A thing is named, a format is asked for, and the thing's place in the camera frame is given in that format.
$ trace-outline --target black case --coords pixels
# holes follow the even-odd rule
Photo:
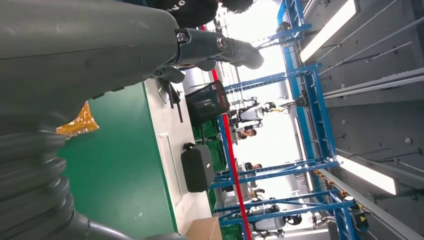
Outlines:
[[[185,182],[190,193],[201,193],[209,189],[215,179],[211,151],[206,145],[184,145],[181,154]]]

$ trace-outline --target cardboard box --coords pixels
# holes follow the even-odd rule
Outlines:
[[[218,217],[194,220],[185,236],[188,240],[223,240]]]

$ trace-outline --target man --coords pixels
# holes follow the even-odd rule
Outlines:
[[[121,0],[125,3],[142,5],[168,11],[180,28],[195,29],[214,20],[218,3],[229,12],[244,13],[254,0]]]
[[[262,168],[262,164],[260,164],[260,163],[252,165],[250,162],[246,162],[244,164],[244,170],[245,171],[261,169],[261,168]],[[218,175],[228,175],[228,174],[230,174],[229,170],[218,173]],[[234,191],[234,189],[233,189],[233,186],[225,186],[225,187],[222,188],[222,191],[226,191],[228,193],[228,192]]]
[[[242,139],[247,139],[248,137],[253,137],[253,136],[256,136],[256,130],[255,129],[250,129],[250,130],[243,130],[243,131],[240,131],[239,133],[238,133],[238,138],[240,139],[240,140],[242,140]]]

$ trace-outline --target floor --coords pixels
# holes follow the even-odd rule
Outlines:
[[[69,140],[59,153],[67,159],[76,209],[135,239],[176,231],[144,85],[89,105],[99,129]]]

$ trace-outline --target red pole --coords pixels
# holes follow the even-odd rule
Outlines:
[[[206,28],[204,25],[200,27],[201,30],[206,31]],[[215,69],[212,70],[212,76],[214,81],[218,80],[218,74]],[[238,201],[240,203],[240,211],[241,211],[241,217],[243,218],[243,225],[246,233],[247,240],[252,240],[251,232],[249,229],[249,222],[248,222],[248,216],[246,215],[246,208],[245,203],[243,202],[243,196],[242,196],[242,190],[240,188],[240,182],[239,182],[239,175],[237,174],[237,165],[236,160],[234,159],[234,151],[233,151],[233,143],[231,141],[231,132],[230,132],[230,126],[228,124],[228,116],[226,114],[222,115],[222,121],[225,127],[225,136],[226,136],[226,144],[228,145],[228,151],[229,151],[229,161],[231,164],[232,171],[232,178],[234,179],[234,185],[235,190],[238,196]]]

